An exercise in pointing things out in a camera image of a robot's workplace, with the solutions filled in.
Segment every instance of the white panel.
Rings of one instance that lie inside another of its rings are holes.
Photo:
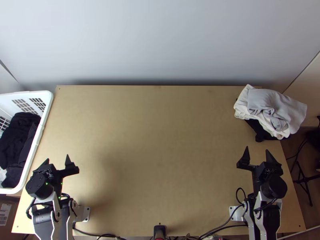
[[[313,0],[3,0],[0,56],[37,87],[287,83],[320,49],[319,10]]]
[[[302,126],[318,126],[317,116],[320,115],[320,54],[314,58],[284,94],[308,105],[307,116]]]

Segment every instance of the black cable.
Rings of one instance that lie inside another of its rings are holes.
[[[306,143],[307,143],[306,138],[304,138],[304,140],[300,143],[300,146],[298,147],[297,153],[294,154],[293,156],[289,157],[289,158],[286,158],[286,160],[289,160],[289,159],[294,158],[295,156],[297,156],[297,155],[300,153],[300,151],[302,150],[302,147],[303,147]]]
[[[26,240],[29,235],[30,235],[30,234],[27,234],[26,236],[24,236],[22,240]]]
[[[244,192],[243,188],[238,188],[238,189],[236,190],[236,200],[238,201],[239,204],[241,204],[241,205],[244,207],[244,204],[243,204],[242,202],[240,202],[240,200],[239,200],[239,198],[238,198],[238,191],[239,191],[239,190],[241,190],[241,191],[243,192],[243,195],[244,195],[244,198],[243,198],[243,199],[246,198],[246,193]]]
[[[258,211],[264,210],[264,209],[267,208],[268,206],[272,205],[276,200],[277,200],[277,198],[272,199],[272,200],[271,200],[270,202],[268,202],[266,205],[254,209],[254,212],[257,213]]]
[[[225,226],[228,222],[230,222],[232,216],[234,215],[234,213],[236,212],[236,210],[237,210],[239,207],[242,207],[242,205],[237,206],[237,207],[235,208],[235,210],[233,210],[231,216],[228,218],[228,220],[227,220],[224,224],[222,224],[222,225],[220,225],[220,226],[218,226],[218,227],[216,227],[216,228],[214,228],[214,229],[211,229],[210,231],[206,232],[205,234],[202,234],[202,235],[199,237],[199,240],[202,240],[202,239],[204,239],[204,238],[212,235],[212,232],[213,232],[213,231],[215,231],[215,230],[217,230],[217,229]]]
[[[121,237],[118,237],[114,234],[109,234],[109,233],[105,233],[105,234],[93,234],[93,233],[87,233],[87,232],[83,232],[79,229],[76,228],[76,222],[74,222],[72,224],[72,229],[75,230],[76,232],[79,232],[79,233],[82,233],[84,235],[88,235],[88,236],[92,236],[92,237],[98,237],[98,239],[104,237],[104,238],[117,238],[119,240],[126,240],[125,238],[121,238]]]
[[[64,196],[65,198],[70,198],[70,195],[69,195],[69,194],[61,193],[61,195]]]
[[[221,231],[221,230],[224,230],[224,229],[226,229],[226,228],[247,227],[247,226],[248,226],[247,224],[239,224],[239,225],[230,225],[230,226],[225,226],[225,227],[223,227],[223,228],[220,228],[220,229],[218,229],[218,230],[216,230],[216,231],[212,232],[212,233],[211,233],[211,235],[213,235],[213,234],[215,234],[216,232],[219,232],[219,231]]]
[[[27,214],[27,218],[32,219],[32,216],[29,213],[30,208],[32,207],[32,205],[34,204],[34,201],[36,200],[36,198],[33,198],[30,205],[28,206],[27,210],[26,210],[26,214]]]
[[[320,127],[320,117],[319,117],[319,118],[317,117],[317,119],[319,120],[319,124],[318,124],[318,126],[317,126],[316,129],[318,129],[318,128]],[[289,160],[289,159],[294,158],[294,157],[296,157],[296,159],[297,159],[300,151],[302,150],[302,147],[303,147],[306,143],[307,143],[307,136],[305,136],[304,139],[303,139],[303,141],[300,143],[300,146],[298,147],[297,153],[296,153],[295,155],[289,157],[289,158],[286,158],[286,160]]]

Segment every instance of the mdf board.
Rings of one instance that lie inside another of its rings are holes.
[[[268,149],[288,185],[280,231],[304,230],[280,143],[255,142],[254,131],[234,117],[242,89],[58,86],[31,169],[46,158],[62,169],[69,154],[80,173],[65,178],[62,190],[91,207],[89,222],[77,223],[83,231],[151,236],[161,223],[171,236],[197,236],[228,219],[238,187],[253,191],[251,173],[236,168],[245,147],[252,164],[265,161]],[[24,190],[13,232],[33,232],[25,214],[31,199]]]

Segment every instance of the folded clothes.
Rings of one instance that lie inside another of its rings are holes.
[[[298,131],[306,117],[307,105],[279,92],[247,84],[234,109],[236,118],[256,119],[271,136],[282,139]]]
[[[0,166],[7,170],[4,188],[14,188],[20,180],[24,164],[36,133],[40,116],[20,112],[13,116],[0,139]]]

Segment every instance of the black tripod leg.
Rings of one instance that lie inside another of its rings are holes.
[[[311,196],[310,196],[310,191],[309,191],[309,188],[308,188],[308,183],[305,182],[305,185],[306,185],[306,190],[307,190],[307,195],[308,195],[308,198],[309,198],[310,206],[313,206],[312,200],[311,200]]]

